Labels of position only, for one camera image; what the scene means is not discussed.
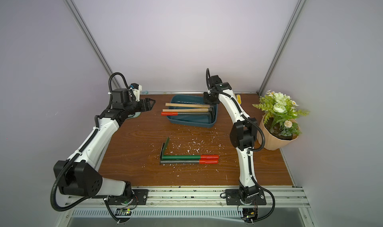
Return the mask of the grey tool red grip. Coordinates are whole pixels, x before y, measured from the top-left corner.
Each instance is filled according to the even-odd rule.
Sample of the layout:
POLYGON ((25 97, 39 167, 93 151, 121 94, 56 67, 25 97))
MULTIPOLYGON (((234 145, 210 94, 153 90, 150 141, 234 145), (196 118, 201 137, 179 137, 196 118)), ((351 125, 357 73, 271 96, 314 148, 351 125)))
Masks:
POLYGON ((214 120, 210 112, 162 112, 161 116, 166 116, 170 120, 211 123, 214 120))
POLYGON ((215 160, 161 160, 161 164, 218 164, 218 159, 215 160))

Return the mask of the wooden handle small hoe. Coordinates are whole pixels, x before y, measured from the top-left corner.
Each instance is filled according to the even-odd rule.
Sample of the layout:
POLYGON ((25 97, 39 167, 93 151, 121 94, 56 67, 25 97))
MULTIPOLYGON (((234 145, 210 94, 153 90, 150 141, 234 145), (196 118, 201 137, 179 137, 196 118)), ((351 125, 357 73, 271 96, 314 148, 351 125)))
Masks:
POLYGON ((194 108, 213 108, 213 105, 208 104, 188 104, 188 103, 166 103, 166 109, 194 109, 194 108))

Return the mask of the green tool red grip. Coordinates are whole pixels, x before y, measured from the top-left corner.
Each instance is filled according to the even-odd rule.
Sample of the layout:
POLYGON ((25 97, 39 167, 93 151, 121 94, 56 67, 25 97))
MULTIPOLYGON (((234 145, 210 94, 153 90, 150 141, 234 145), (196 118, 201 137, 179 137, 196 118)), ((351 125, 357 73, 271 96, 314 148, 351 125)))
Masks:
POLYGON ((162 145, 160 159, 161 160, 218 160, 219 155, 166 155, 165 151, 170 142, 170 138, 168 137, 166 141, 162 145))

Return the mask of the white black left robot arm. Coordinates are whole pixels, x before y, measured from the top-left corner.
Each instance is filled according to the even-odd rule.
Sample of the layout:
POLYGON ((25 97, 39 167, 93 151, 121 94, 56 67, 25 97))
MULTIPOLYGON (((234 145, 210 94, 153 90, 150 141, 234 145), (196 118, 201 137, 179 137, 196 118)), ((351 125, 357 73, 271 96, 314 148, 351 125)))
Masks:
POLYGON ((103 177, 98 165, 114 133, 126 120, 151 111, 155 100, 141 99, 141 85, 128 84, 119 72, 110 76, 108 88, 108 105, 94 117, 92 132, 72 155, 54 165, 50 204, 57 212, 68 211, 93 198, 102 198, 108 209, 111 204, 129 205, 136 200, 130 182, 103 177))

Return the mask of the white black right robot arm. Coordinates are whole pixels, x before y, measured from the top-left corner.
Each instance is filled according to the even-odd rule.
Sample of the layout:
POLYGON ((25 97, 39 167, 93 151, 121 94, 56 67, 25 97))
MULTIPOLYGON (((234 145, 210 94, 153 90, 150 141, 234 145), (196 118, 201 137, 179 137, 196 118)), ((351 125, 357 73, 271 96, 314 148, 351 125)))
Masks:
POLYGON ((233 123, 229 138, 238 154, 241 201, 251 203, 256 196, 264 196, 266 192, 272 198, 274 209, 275 197, 269 190, 260 186, 255 177, 253 153, 261 151, 266 142, 257 120, 244 111, 229 83, 224 83, 218 75, 212 76, 209 69, 206 70, 205 78, 207 92, 203 94, 204 102, 223 104, 233 123))

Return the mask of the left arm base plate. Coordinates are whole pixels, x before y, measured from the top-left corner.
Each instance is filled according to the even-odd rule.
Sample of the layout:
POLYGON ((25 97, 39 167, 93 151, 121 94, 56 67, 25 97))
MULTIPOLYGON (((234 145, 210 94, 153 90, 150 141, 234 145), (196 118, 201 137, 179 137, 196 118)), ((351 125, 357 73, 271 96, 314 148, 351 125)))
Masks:
POLYGON ((149 195, 148 189, 133 189, 131 194, 127 196, 110 196, 108 197, 108 204, 110 205, 146 205, 149 195))

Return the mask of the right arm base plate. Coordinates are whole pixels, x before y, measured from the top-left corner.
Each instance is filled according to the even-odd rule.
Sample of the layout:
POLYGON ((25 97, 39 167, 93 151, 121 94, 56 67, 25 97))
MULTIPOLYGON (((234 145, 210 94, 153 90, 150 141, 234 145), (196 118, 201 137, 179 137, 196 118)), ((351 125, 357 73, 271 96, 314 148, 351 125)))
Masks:
POLYGON ((225 189, 220 196, 225 199, 228 206, 265 206, 267 204, 265 194, 262 190, 259 190, 254 195, 247 196, 239 189, 225 189))

